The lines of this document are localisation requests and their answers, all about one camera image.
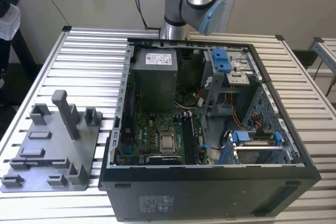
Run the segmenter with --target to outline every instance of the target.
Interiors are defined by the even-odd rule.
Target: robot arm
[[[165,0],[164,25],[160,37],[188,39],[188,25],[203,35],[210,35],[218,26],[223,11],[222,0]]]

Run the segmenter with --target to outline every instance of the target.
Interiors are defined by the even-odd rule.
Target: gray plastic holder
[[[95,108],[78,112],[68,105],[67,92],[56,90],[52,102],[59,111],[35,104],[31,124],[8,174],[4,193],[85,190],[89,184],[102,113]]]

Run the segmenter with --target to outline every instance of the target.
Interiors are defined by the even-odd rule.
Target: power supply label
[[[146,65],[171,65],[171,54],[146,54]]]
[[[172,212],[174,195],[139,196],[141,212]]]

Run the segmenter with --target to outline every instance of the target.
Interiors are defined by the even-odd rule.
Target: aluminum table
[[[65,89],[82,111],[103,113],[90,186],[85,191],[0,193],[0,220],[19,223],[115,223],[107,194],[97,189],[104,145],[112,129],[128,37],[158,37],[157,31],[72,28],[61,33],[33,86],[0,142],[0,178],[7,174],[35,103],[56,110],[51,96]],[[253,44],[322,180],[275,219],[209,220],[183,223],[336,223],[336,111],[284,40],[276,36],[191,33],[191,40]]]

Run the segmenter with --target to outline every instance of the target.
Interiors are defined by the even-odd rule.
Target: gray base plate
[[[25,158],[23,169],[22,167],[19,167],[19,169],[11,168],[4,178],[7,177],[7,180],[10,180],[9,183],[12,183],[12,185],[7,187],[2,185],[0,190],[3,193],[25,191],[77,191],[85,190],[88,187],[100,123],[96,126],[87,126],[83,116],[84,112],[78,113],[80,122],[77,124],[77,129],[80,138],[77,140],[70,138],[59,112],[51,112],[51,115],[44,115],[43,118],[46,125],[35,125],[32,123],[16,158],[19,158],[19,161],[23,159],[22,152],[24,149],[31,151],[30,153],[27,152],[29,156],[29,154],[31,155],[34,152],[38,153],[43,148],[45,151],[44,155],[42,154],[43,157],[29,156]],[[97,116],[101,122],[102,113],[97,112]],[[28,138],[31,132],[48,131],[51,133],[50,139]],[[59,168],[59,165],[57,166],[52,162],[66,161],[67,159],[69,162],[63,165],[64,168]]]

